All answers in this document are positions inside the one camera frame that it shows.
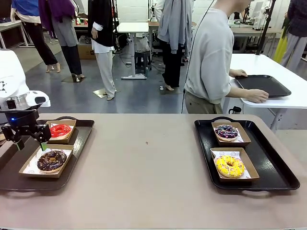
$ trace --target black jacket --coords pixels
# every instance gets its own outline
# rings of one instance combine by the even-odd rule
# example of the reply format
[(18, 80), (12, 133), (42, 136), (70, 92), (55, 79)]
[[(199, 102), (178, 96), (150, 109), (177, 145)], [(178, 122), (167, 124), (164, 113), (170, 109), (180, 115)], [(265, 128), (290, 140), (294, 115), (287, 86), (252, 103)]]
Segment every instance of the black jacket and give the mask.
[(291, 0), (288, 18), (289, 33), (297, 37), (307, 37), (307, 0)]
[(88, 0), (88, 32), (91, 31), (94, 22), (103, 26), (103, 30), (98, 31), (98, 38), (95, 40), (99, 44), (107, 47), (114, 46), (113, 20), (112, 20), (111, 0)]

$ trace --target white pants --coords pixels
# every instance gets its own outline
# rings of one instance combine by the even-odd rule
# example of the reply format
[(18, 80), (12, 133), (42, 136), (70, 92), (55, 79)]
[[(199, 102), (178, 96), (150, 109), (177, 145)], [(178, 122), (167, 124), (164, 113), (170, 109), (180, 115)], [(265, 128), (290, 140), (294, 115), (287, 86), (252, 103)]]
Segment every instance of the white pants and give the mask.
[(306, 44), (307, 37), (297, 37), (288, 33), (287, 51), (283, 56), (281, 65), (287, 67), (292, 72), (296, 71)]
[(103, 54), (96, 53), (96, 59), (100, 70), (102, 82), (105, 85), (107, 96), (114, 97), (116, 89), (112, 76), (112, 64), (113, 64), (112, 51)]

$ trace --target stool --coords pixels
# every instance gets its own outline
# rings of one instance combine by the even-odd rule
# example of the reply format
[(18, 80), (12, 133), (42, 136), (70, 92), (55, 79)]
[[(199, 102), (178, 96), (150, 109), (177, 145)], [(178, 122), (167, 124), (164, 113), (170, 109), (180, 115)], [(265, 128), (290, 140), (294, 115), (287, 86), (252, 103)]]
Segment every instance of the stool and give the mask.
[(151, 61), (150, 61), (150, 51), (135, 52), (134, 53), (134, 60), (135, 60), (135, 69), (140, 70), (141, 73), (146, 72), (146, 67), (148, 67), (148, 69), (152, 70), (152, 64), (151, 64)]

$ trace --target black tray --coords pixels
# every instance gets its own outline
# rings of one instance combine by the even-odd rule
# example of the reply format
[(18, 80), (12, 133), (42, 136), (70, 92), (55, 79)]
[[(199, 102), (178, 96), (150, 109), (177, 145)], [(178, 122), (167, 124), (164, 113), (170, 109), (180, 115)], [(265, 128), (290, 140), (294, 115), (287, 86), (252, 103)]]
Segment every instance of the black tray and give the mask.
[(269, 75), (249, 75), (246, 77), (237, 77), (237, 83), (243, 89), (259, 89), (269, 94), (269, 98), (285, 97), (291, 95), (291, 91)]
[[(54, 191), (62, 188), (68, 182), (74, 166), (82, 153), (86, 140), (92, 131), (94, 121), (77, 120), (73, 117), (60, 117), (54, 120), (76, 120), (76, 127), (72, 133), (69, 145), (73, 145), (73, 155), (68, 161), (60, 178), (36, 178), (19, 174), (23, 164), (38, 148), (39, 143), (31, 137), (23, 137), (24, 149), (18, 151), (16, 145), (12, 145), (0, 157), (0, 190), (16, 192)], [(47, 120), (38, 120), (39, 124), (45, 124)]]
[[(253, 182), (221, 182), (214, 164), (210, 148), (220, 147), (217, 143), (212, 122), (217, 120), (239, 122), (251, 139), (244, 149), (252, 161), (259, 179)], [(300, 182), (252, 121), (236, 121), (227, 117), (213, 120), (197, 120), (195, 127), (201, 142), (212, 183), (221, 189), (236, 189), (248, 191), (296, 190)]]

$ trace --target yellow sprinkled donut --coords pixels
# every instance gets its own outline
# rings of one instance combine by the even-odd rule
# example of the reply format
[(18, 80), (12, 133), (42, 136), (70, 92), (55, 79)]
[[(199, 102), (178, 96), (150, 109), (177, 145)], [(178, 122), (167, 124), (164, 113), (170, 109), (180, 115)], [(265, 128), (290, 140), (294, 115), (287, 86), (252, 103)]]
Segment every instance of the yellow sprinkled donut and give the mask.
[(243, 162), (235, 157), (221, 156), (216, 160), (217, 170), (226, 177), (239, 178), (244, 173)]

